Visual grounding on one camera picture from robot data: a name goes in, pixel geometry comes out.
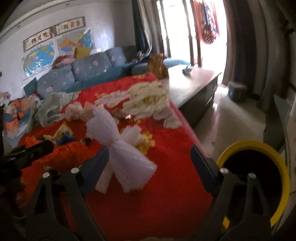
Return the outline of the white foam net sleeve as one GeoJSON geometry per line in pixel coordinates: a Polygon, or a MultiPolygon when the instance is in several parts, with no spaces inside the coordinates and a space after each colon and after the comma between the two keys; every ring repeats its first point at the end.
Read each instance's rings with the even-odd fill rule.
{"type": "Polygon", "coordinates": [[[112,176],[125,193],[142,189],[157,170],[157,165],[135,148],[144,140],[142,129],[137,125],[128,126],[120,133],[114,118],[103,107],[93,109],[93,117],[86,127],[92,139],[109,150],[109,160],[95,189],[105,194],[112,176]]]}

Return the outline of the yellow rimmed trash bin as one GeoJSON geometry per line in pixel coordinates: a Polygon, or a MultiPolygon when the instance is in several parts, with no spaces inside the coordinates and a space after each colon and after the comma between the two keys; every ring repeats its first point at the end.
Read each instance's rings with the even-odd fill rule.
{"type": "Polygon", "coordinates": [[[218,158],[217,165],[228,168],[241,180],[254,173],[266,199],[271,227],[280,220],[288,203],[290,177],[282,156],[270,145],[242,140],[230,145],[218,158]]]}

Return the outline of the blue crumpled wrapper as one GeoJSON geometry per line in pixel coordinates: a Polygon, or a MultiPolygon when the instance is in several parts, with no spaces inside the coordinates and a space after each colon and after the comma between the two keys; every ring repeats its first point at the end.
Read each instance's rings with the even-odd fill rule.
{"type": "Polygon", "coordinates": [[[62,146],[71,142],[76,141],[75,137],[70,134],[69,131],[63,133],[62,137],[57,140],[57,146],[62,146]]]}

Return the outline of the white plastic bag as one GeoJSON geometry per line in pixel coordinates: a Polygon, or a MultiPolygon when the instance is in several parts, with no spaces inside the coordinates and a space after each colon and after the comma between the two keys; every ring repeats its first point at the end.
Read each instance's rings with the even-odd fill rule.
{"type": "Polygon", "coordinates": [[[84,107],[79,102],[69,104],[65,110],[65,118],[67,121],[82,120],[88,122],[94,116],[95,106],[89,102],[86,102],[84,107]]]}

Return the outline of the blue fabric sofa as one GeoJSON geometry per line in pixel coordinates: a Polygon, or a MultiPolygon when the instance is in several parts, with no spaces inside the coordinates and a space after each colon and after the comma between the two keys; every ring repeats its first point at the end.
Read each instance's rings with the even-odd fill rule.
{"type": "Polygon", "coordinates": [[[77,92],[95,85],[148,72],[149,58],[137,60],[135,46],[114,47],[75,60],[61,68],[34,78],[23,87],[26,95],[36,94],[45,99],[54,92],[77,92]]]}

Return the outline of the pink red cushion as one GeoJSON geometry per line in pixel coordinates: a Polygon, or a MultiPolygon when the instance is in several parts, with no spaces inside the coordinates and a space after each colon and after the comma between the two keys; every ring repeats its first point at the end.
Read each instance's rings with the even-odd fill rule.
{"type": "Polygon", "coordinates": [[[59,69],[59,68],[71,65],[74,61],[75,61],[75,58],[73,55],[59,56],[53,62],[52,69],[59,69]]]}

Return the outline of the framed scroll picture left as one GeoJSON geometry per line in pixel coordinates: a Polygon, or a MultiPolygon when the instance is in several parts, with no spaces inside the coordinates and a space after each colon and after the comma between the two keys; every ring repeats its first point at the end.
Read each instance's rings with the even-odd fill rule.
{"type": "Polygon", "coordinates": [[[32,49],[36,45],[47,41],[53,37],[52,27],[46,28],[34,35],[28,37],[27,39],[23,40],[23,51],[27,52],[28,50],[32,49]]]}

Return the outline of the framed scroll picture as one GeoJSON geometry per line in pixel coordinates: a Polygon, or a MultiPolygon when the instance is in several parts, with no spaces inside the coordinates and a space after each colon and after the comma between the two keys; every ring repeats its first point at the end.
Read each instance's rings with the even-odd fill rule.
{"type": "Polygon", "coordinates": [[[84,28],[86,26],[85,17],[81,16],[79,18],[74,18],[70,20],[63,21],[53,26],[53,33],[55,36],[84,28]]]}
{"type": "Polygon", "coordinates": [[[46,28],[34,35],[28,37],[27,39],[23,40],[23,51],[27,52],[28,50],[32,49],[36,45],[47,41],[53,37],[52,27],[46,28]]]}

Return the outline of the small dark storage stool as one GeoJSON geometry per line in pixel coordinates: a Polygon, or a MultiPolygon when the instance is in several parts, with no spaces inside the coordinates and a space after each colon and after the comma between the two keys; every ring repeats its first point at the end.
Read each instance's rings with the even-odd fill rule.
{"type": "Polygon", "coordinates": [[[234,102],[245,101],[247,93],[247,85],[238,82],[229,82],[228,84],[228,97],[234,102]]]}

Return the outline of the china map poster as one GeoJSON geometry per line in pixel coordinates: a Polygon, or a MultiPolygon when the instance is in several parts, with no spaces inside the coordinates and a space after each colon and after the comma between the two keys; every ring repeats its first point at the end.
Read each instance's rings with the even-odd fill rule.
{"type": "Polygon", "coordinates": [[[56,43],[59,56],[73,55],[77,47],[95,49],[91,28],[66,33],[58,37],[56,43]]]}

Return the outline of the framed scroll picture right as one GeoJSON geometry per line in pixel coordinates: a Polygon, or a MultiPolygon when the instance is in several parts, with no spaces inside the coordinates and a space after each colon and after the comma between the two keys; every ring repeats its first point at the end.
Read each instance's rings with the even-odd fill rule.
{"type": "Polygon", "coordinates": [[[55,36],[84,28],[86,26],[85,17],[81,16],[79,18],[74,18],[70,20],[63,21],[53,26],[53,33],[55,36]]]}

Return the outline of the small object on table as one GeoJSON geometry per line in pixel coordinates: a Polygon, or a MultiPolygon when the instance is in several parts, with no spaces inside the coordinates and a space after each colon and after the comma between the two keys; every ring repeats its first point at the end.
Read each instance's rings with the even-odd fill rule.
{"type": "Polygon", "coordinates": [[[188,75],[191,74],[192,69],[193,69],[193,66],[192,66],[192,65],[188,65],[186,68],[184,68],[184,69],[182,70],[182,73],[183,73],[185,76],[188,76],[188,75]]]}

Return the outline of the brown paper bag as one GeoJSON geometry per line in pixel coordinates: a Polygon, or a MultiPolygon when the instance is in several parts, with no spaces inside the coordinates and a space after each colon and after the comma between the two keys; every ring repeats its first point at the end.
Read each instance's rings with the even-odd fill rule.
{"type": "Polygon", "coordinates": [[[154,53],[151,55],[147,68],[158,80],[169,77],[168,68],[164,63],[165,55],[163,53],[154,53]]]}

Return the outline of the dark blue curtain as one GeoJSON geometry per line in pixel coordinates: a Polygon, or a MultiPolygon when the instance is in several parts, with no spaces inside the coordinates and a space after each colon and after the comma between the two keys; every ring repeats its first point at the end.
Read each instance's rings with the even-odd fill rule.
{"type": "Polygon", "coordinates": [[[152,52],[152,34],[144,1],[132,0],[132,14],[138,61],[147,60],[152,52]]]}

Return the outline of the hanging red patterned clothes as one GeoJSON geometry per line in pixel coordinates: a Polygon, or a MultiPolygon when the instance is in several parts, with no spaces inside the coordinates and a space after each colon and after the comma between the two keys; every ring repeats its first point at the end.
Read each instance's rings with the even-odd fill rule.
{"type": "Polygon", "coordinates": [[[212,44],[219,33],[215,4],[213,1],[193,1],[199,40],[212,44]]]}

